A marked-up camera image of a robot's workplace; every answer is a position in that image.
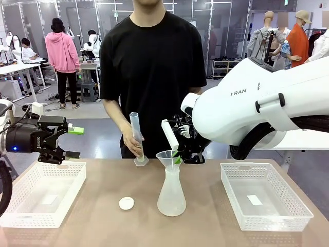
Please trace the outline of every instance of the black t-shirt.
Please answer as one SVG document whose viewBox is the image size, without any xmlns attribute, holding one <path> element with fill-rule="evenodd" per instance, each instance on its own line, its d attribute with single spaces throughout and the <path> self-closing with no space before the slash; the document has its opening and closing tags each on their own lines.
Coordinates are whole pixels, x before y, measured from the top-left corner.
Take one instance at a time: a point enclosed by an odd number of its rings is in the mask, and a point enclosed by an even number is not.
<svg viewBox="0 0 329 247">
<path fill-rule="evenodd" d="M 166 12 L 154 27 L 139 27 L 129 17 L 116 25 L 100 48 L 101 99 L 119 101 L 124 116 L 139 114 L 144 153 L 170 149 L 163 119 L 181 114 L 190 87 L 206 83 L 201 37 L 189 22 Z M 120 141 L 123 157 L 133 157 Z"/>
</svg>

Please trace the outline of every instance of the basket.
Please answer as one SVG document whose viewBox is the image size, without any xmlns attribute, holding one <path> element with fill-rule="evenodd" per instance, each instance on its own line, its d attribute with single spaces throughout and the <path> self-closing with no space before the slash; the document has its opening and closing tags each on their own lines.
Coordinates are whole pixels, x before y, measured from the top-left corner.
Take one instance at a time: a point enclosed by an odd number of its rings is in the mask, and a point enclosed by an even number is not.
<svg viewBox="0 0 329 247">
<path fill-rule="evenodd" d="M 221 164 L 221 179 L 243 231 L 302 232 L 314 217 L 271 164 Z"/>
<path fill-rule="evenodd" d="M 86 162 L 36 163 L 13 187 L 1 227 L 58 228 L 86 179 Z"/>
</svg>

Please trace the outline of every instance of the orange cloth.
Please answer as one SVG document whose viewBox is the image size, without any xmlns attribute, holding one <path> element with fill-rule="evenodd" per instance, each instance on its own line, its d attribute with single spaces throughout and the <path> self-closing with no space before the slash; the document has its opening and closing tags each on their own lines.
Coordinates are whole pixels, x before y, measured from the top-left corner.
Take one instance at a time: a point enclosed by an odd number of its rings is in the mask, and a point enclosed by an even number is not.
<svg viewBox="0 0 329 247">
<path fill-rule="evenodd" d="M 286 38 L 289 42 L 292 56 L 300 56 L 301 61 L 292 61 L 293 67 L 303 64 L 308 59 L 308 38 L 302 27 L 295 24 L 290 34 Z"/>
</svg>

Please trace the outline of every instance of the black hair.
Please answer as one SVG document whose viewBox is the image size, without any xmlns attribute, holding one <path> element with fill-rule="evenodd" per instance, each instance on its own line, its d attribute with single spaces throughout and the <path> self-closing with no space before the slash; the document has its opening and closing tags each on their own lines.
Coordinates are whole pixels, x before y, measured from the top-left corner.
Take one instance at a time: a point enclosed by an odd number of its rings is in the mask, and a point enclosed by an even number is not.
<svg viewBox="0 0 329 247">
<path fill-rule="evenodd" d="M 22 38 L 21 43 L 27 46 L 31 45 L 30 41 L 27 38 Z"/>
<path fill-rule="evenodd" d="M 90 36 L 91 34 L 96 34 L 95 30 L 89 30 L 88 35 Z"/>
<path fill-rule="evenodd" d="M 65 32 L 63 22 L 59 18 L 52 19 L 52 25 L 50 28 L 53 32 Z"/>
</svg>

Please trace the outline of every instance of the fluorescent light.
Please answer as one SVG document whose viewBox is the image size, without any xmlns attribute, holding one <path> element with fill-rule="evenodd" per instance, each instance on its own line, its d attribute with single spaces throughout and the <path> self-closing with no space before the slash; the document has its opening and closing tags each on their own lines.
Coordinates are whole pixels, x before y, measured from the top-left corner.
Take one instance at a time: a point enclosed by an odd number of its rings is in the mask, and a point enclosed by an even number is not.
<svg viewBox="0 0 329 247">
<path fill-rule="evenodd" d="M 206 4 L 230 4 L 231 2 L 207 2 Z"/>
<path fill-rule="evenodd" d="M 112 10 L 112 12 L 134 12 L 133 10 Z"/>
<path fill-rule="evenodd" d="M 114 3 L 97 3 L 97 4 L 104 4 L 104 5 L 105 5 L 105 4 L 111 4 L 111 5 L 114 5 Z"/>
</svg>

